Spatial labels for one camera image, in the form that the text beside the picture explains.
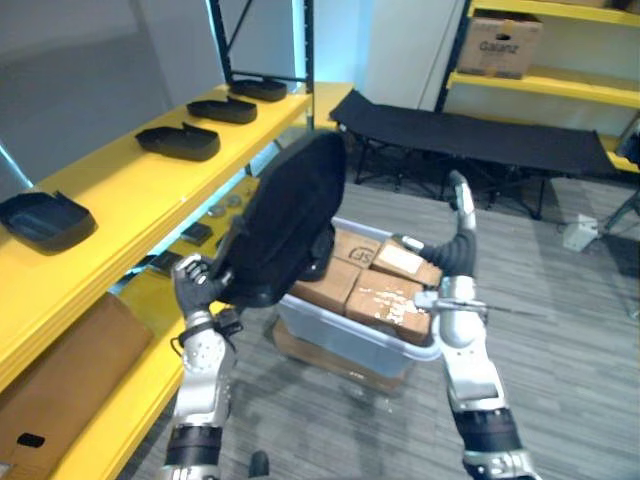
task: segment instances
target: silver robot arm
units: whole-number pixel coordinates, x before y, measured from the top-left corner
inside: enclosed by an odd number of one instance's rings
[[[444,359],[449,404],[464,442],[462,463],[475,480],[541,480],[522,446],[500,375],[486,349],[487,306],[475,293],[475,210],[465,178],[450,176],[456,191],[458,232],[440,247],[395,235],[396,241],[443,270],[438,292],[416,295],[434,318],[433,337]]]
[[[222,430],[229,415],[229,375],[235,348],[228,337],[241,326],[231,310],[212,315],[209,305],[232,279],[210,276],[214,261],[198,254],[173,269],[186,329],[180,335],[184,377],[173,414],[171,438],[158,480],[219,480]]]

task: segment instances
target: cardboard box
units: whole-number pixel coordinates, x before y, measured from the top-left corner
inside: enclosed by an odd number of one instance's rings
[[[542,23],[532,15],[477,10],[471,18],[458,71],[522,78],[533,60]]]
[[[402,248],[393,240],[387,240],[382,244],[371,264],[371,270],[406,278],[430,287],[437,287],[442,277],[442,271],[438,267]]]
[[[384,377],[318,345],[293,336],[282,320],[273,327],[273,340],[283,354],[336,373],[362,385],[390,393],[406,378],[406,370],[396,377]]]
[[[344,305],[359,274],[360,269],[355,265],[339,258],[331,258],[322,280],[296,282],[290,293],[338,315],[344,315]]]
[[[98,300],[0,393],[0,478],[47,478],[151,338],[116,297]]]
[[[363,270],[347,300],[347,318],[365,325],[389,325],[398,337],[421,344],[431,317],[416,309],[413,296],[422,285],[373,270]]]
[[[380,249],[380,242],[336,228],[333,256],[360,268],[369,268]]]

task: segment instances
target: yellow metal shelving unit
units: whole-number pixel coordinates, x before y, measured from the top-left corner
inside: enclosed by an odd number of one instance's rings
[[[485,77],[453,72],[450,84],[479,85],[529,93],[542,93],[640,108],[640,84],[630,80],[559,68],[531,67],[521,79]]]
[[[594,8],[538,0],[474,0],[469,9],[469,15],[473,15],[475,9],[531,13],[533,15],[548,15],[573,20],[640,27],[640,15],[634,15],[633,13],[608,8]]]
[[[224,95],[215,90],[202,98]],[[126,270],[222,186],[310,105],[308,95],[252,100],[258,118],[231,125],[190,117],[185,107],[140,127],[182,121],[217,131],[214,158],[191,162],[144,152],[124,135],[39,184],[60,190],[94,215],[85,241],[45,256],[0,231],[0,390],[93,304]]]
[[[467,16],[473,16],[476,10],[529,13],[560,17],[568,20],[592,21],[623,27],[640,28],[640,15],[620,10],[538,0],[471,0],[469,9],[467,10]],[[640,82],[605,75],[576,72],[560,68],[532,66],[521,79],[469,75],[456,70],[450,71],[449,76],[446,78],[446,89],[443,89],[445,92],[444,96],[441,92],[441,97],[445,100],[446,91],[458,84],[555,95],[588,102],[605,103],[618,107],[640,109]],[[437,108],[443,109],[444,101],[439,99],[438,105]],[[527,123],[511,119],[496,119],[495,117],[491,118],[485,115],[481,115],[480,117],[504,122]],[[640,173],[637,165],[614,153],[617,144],[615,137],[601,135],[600,139],[607,150],[609,160],[617,170]]]
[[[313,86],[314,128],[335,130],[336,122],[329,118],[329,113],[353,89],[349,82],[315,82]],[[294,122],[296,127],[306,127],[306,117],[298,117]]]
[[[225,95],[225,88],[217,88],[200,98]],[[51,256],[0,231],[0,390],[303,114],[311,96],[288,95],[273,103],[250,101],[257,104],[258,117],[248,125],[190,117],[181,106],[38,185],[43,191],[60,190],[87,207],[98,228],[80,244]],[[145,152],[134,138],[144,128],[179,126],[183,121],[217,131],[220,152],[204,162],[178,160]],[[211,245],[199,248],[213,252],[215,240],[228,225],[215,224],[223,220],[202,221],[214,222],[216,236],[208,240]],[[176,242],[177,253],[187,253],[184,243]],[[179,384],[181,362],[168,341],[181,331],[182,321],[171,282],[145,272],[126,286],[121,298],[151,328],[154,341],[76,440],[53,474],[55,479],[115,478]]]
[[[227,207],[227,214],[220,218],[205,215],[198,220],[214,232],[203,245],[196,247],[177,240],[169,250],[181,255],[194,251],[214,255],[216,243],[229,229],[232,216],[244,210],[257,184],[257,179],[245,177],[225,197],[239,195],[241,206]],[[184,330],[184,324],[171,281],[147,270],[131,280],[119,296],[153,332],[154,341],[76,439],[52,480],[115,478],[180,384],[182,362],[169,342]],[[215,303],[212,311],[223,307]]]

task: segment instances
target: clear plastic storage bin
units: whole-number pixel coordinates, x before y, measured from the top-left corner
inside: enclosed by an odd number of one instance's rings
[[[380,242],[391,236],[390,232],[337,217],[333,224]],[[400,375],[415,360],[427,362],[440,356],[440,349],[434,344],[412,345],[292,295],[285,295],[277,309],[292,335],[385,377]]]

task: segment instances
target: gray robot arm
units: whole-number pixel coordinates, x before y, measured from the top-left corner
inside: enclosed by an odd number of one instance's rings
[[[486,349],[487,307],[475,294],[475,211],[471,190],[452,172],[458,232],[440,247],[411,237],[395,239],[439,266],[444,273],[438,292],[416,295],[416,306],[431,312],[433,338],[444,359],[447,394],[464,442],[463,466],[475,480],[541,480],[522,446],[504,388]]]

